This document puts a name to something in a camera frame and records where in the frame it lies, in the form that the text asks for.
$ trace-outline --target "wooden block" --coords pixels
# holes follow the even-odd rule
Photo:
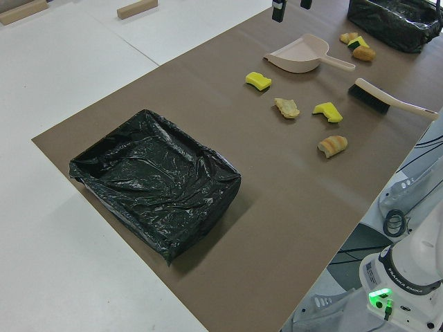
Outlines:
[[[140,14],[141,12],[145,12],[151,8],[157,7],[159,5],[158,0],[141,0],[133,3],[132,5],[128,5],[117,9],[117,16],[121,19],[127,19],[128,17]]]
[[[47,8],[48,3],[46,0],[34,0],[30,3],[2,12],[0,14],[0,22],[3,25],[11,24],[12,22],[24,19],[25,17],[35,14],[36,12],[41,12]]]

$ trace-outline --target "brown table surface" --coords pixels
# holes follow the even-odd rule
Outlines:
[[[70,180],[211,332],[278,331],[429,125],[355,100],[347,89],[356,78],[407,102],[442,106],[441,38],[419,55],[400,53],[348,22],[347,4],[317,0],[304,10],[289,1],[281,24],[265,10],[33,140],[68,176],[73,157],[150,109],[232,162],[242,174],[237,197],[210,234],[170,267]],[[352,31],[376,50],[373,63],[353,59],[338,40]],[[329,54],[356,70],[321,64],[293,74],[263,59],[303,33],[326,40]],[[246,85],[251,71],[272,78],[271,88],[260,93]],[[301,115],[285,120],[276,97],[294,99]],[[324,102],[335,104],[342,122],[311,114]],[[326,159],[316,145],[336,134],[349,146]]]

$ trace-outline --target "black plastic liner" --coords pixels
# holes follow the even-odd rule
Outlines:
[[[426,0],[350,0],[347,18],[397,50],[420,53],[440,34],[437,13]]]
[[[235,198],[239,172],[143,110],[71,160],[69,175],[167,261],[202,239]]]

